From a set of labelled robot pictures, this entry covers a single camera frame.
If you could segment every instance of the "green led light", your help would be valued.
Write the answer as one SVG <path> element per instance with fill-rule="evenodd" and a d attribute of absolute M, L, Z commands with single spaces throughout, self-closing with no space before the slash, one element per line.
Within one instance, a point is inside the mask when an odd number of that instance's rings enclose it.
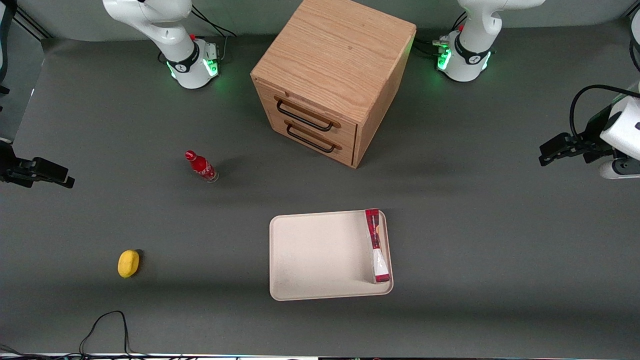
<path fill-rule="evenodd" d="M 440 68 L 440 70 L 446 69 L 449 64 L 449 59 L 451 59 L 451 50 L 447 49 L 444 53 L 440 54 L 440 58 L 438 59 L 438 68 Z"/>
<path fill-rule="evenodd" d="M 166 62 L 166 66 L 169 68 L 169 70 L 171 71 L 171 77 L 175 79 L 175 74 L 173 73 L 173 69 L 171 68 L 171 65 L 169 65 L 169 62 Z"/>
<path fill-rule="evenodd" d="M 486 64 L 489 62 L 489 57 L 491 57 L 491 51 L 486 55 L 486 59 L 484 60 L 484 65 L 482 65 L 482 69 L 486 69 Z"/>
<path fill-rule="evenodd" d="M 202 59 L 202 63 L 207 68 L 207 71 L 212 78 L 218 75 L 218 62 L 216 60 Z"/>

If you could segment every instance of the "drawer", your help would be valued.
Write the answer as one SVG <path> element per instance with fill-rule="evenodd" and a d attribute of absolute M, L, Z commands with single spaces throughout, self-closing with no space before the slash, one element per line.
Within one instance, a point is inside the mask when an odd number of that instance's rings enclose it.
<path fill-rule="evenodd" d="M 256 83 L 260 101 L 268 114 L 271 127 L 288 120 L 298 129 L 310 131 L 320 138 L 343 147 L 353 148 L 356 136 L 356 126 L 345 120 L 337 120 L 335 117 L 312 110 L 308 105 L 291 99 L 289 94 L 271 88 L 270 86 Z"/>
<path fill-rule="evenodd" d="M 353 161 L 353 141 L 347 144 L 335 142 L 316 132 L 309 131 L 292 120 L 285 118 L 282 114 L 268 112 L 273 129 L 284 136 L 301 143 L 329 158 L 337 160 L 345 165 L 351 166 Z"/>

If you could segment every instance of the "cable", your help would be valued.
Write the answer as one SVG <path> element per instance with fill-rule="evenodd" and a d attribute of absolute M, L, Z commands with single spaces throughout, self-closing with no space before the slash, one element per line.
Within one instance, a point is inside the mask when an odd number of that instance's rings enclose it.
<path fill-rule="evenodd" d="M 631 56 L 631 61 L 634 62 L 636 70 L 640 72 L 640 65 L 638 65 L 638 61 L 636 60 L 636 53 L 634 50 L 634 39 L 631 39 L 631 41 L 629 42 L 629 55 Z"/>
<path fill-rule="evenodd" d="M 216 28 L 216 30 L 218 30 L 219 32 L 221 32 L 220 30 L 226 31 L 227 33 L 230 33 L 233 37 L 237 37 L 236 33 L 234 33 L 231 30 L 225 29 L 222 26 L 219 25 L 215 25 L 213 22 L 211 22 L 200 10 L 198 10 L 198 8 L 193 5 L 193 9 L 196 11 L 196 13 L 194 13 L 198 18 L 200 18 L 201 20 L 209 23 L 211 26 L 213 26 L 214 28 Z"/>
<path fill-rule="evenodd" d="M 414 53 L 414 55 L 418 56 L 419 58 L 434 58 L 434 57 L 436 56 L 436 54 L 429 53 L 429 52 L 427 52 L 427 51 L 425 51 L 425 50 L 422 50 L 421 48 L 417 47 L 415 44 L 411 47 L 411 49 L 412 49 L 412 50 L 413 50 L 413 49 L 418 50 L 418 51 L 420 51 L 422 54 L 425 54 L 425 55 L 426 55 L 426 56 L 424 56 L 424 55 L 418 55 L 418 54 L 415 54 L 415 53 Z"/>
<path fill-rule="evenodd" d="M 132 352 L 150 356 L 148 354 L 144 354 L 141 352 L 135 352 L 134 350 L 131 349 L 131 345 L 129 344 L 129 328 L 127 327 L 127 319 L 124 316 L 124 313 L 122 311 L 114 310 L 114 311 L 110 311 L 108 313 L 104 313 L 100 315 L 100 317 L 96 319 L 96 321 L 93 323 L 93 326 L 91 326 L 91 330 L 89 331 L 89 333 L 84 337 L 84 339 L 82 339 L 82 341 L 80 341 L 80 345 L 78 346 L 78 352 L 82 355 L 83 359 L 86 359 L 86 356 L 87 356 L 87 353 L 84 351 L 84 344 L 91 337 L 91 335 L 95 330 L 95 327 L 98 325 L 100 320 L 107 315 L 116 314 L 116 313 L 120 314 L 120 316 L 122 317 L 122 325 L 124 326 L 124 353 L 127 354 L 132 359 L 142 359 L 142 357 L 132 355 L 131 354 Z"/>
<path fill-rule="evenodd" d="M 460 14 L 460 16 L 453 23 L 453 26 L 451 26 L 451 31 L 454 31 L 460 24 L 462 24 L 462 22 L 467 18 L 466 14 L 467 14 L 466 11 Z"/>
<path fill-rule="evenodd" d="M 42 37 L 44 38 L 52 38 L 53 36 L 45 30 L 42 26 L 40 26 L 29 14 L 27 14 L 21 7 L 17 7 L 15 11 L 20 17 L 22 17 L 26 22 L 29 23 L 34 29 L 36 29 Z"/>
<path fill-rule="evenodd" d="M 582 88 L 582 90 L 578 91 L 577 94 L 575 94 L 575 97 L 573 98 L 573 101 L 571 102 L 571 108 L 569 110 L 569 127 L 571 128 L 571 134 L 573 135 L 574 139 L 576 139 L 576 141 L 578 141 L 585 149 L 587 149 L 590 152 L 593 152 L 595 154 L 600 154 L 601 153 L 600 151 L 597 151 L 597 150 L 594 150 L 594 149 L 589 149 L 589 146 L 585 144 L 584 140 L 578 135 L 578 132 L 575 129 L 575 119 L 574 119 L 575 105 L 578 103 L 578 99 L 580 99 L 580 96 L 582 96 L 582 94 L 584 94 L 585 92 L 587 92 L 587 91 L 589 91 L 591 89 L 608 90 L 608 91 L 611 91 L 611 92 L 615 92 L 615 93 L 619 93 L 619 94 L 623 94 L 623 95 L 627 95 L 627 96 L 632 96 L 632 97 L 637 97 L 637 98 L 640 98 L 640 93 L 633 92 L 633 91 L 630 91 L 630 90 L 621 89 L 621 88 L 616 88 L 615 86 L 596 84 L 596 85 L 586 86 L 586 87 Z"/>
<path fill-rule="evenodd" d="M 227 40 L 229 40 L 229 37 L 225 37 L 225 45 L 222 47 L 222 56 L 220 57 L 220 61 L 224 60 L 227 55 Z"/>
<path fill-rule="evenodd" d="M 213 26 L 213 28 L 223 37 L 227 37 L 228 35 L 225 35 L 222 30 L 218 29 L 218 26 L 213 24 L 212 22 L 208 21 L 207 19 L 203 18 L 201 15 L 198 15 L 197 13 L 193 13 L 193 15 L 196 15 L 196 17 L 208 24 L 210 24 L 211 26 Z"/>
<path fill-rule="evenodd" d="M 163 56 L 164 54 L 162 53 L 162 51 L 158 52 L 158 62 L 161 64 L 166 64 L 166 57 L 164 58 L 164 61 L 162 61 L 162 59 L 160 59 L 160 56 Z"/>
<path fill-rule="evenodd" d="M 23 25 L 20 21 L 18 21 L 17 18 L 13 18 L 13 20 L 20 26 L 22 26 L 23 29 L 25 29 L 29 34 L 31 34 L 32 37 L 35 37 L 36 40 L 40 41 L 40 38 L 38 37 L 38 35 L 34 34 L 31 32 L 31 30 L 29 30 L 25 25 Z"/>

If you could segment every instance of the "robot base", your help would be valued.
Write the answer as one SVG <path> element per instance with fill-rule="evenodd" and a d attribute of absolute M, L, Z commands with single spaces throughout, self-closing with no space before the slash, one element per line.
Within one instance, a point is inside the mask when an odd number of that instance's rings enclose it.
<path fill-rule="evenodd" d="M 218 76 L 218 48 L 202 39 L 196 39 L 195 44 L 200 48 L 199 59 L 188 72 L 178 72 L 171 68 L 171 76 L 187 89 L 197 89 L 205 86 L 211 79 Z"/>
<path fill-rule="evenodd" d="M 460 32 L 456 30 L 440 37 L 440 43 L 449 45 L 444 47 L 444 52 L 440 54 L 436 68 L 447 74 L 452 80 L 466 83 L 477 78 L 480 72 L 486 69 L 491 52 L 477 64 L 467 64 L 465 58 L 457 52 L 454 46 L 450 45 L 454 43 L 459 34 Z"/>

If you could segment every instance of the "bottle cap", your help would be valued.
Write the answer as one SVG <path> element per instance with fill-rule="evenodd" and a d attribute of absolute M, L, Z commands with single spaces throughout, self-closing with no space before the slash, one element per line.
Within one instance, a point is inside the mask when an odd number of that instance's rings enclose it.
<path fill-rule="evenodd" d="M 189 161 L 193 161 L 193 160 L 196 160 L 198 156 L 196 155 L 195 152 L 188 150 L 187 152 L 184 153 L 184 157 L 187 158 L 187 160 Z"/>

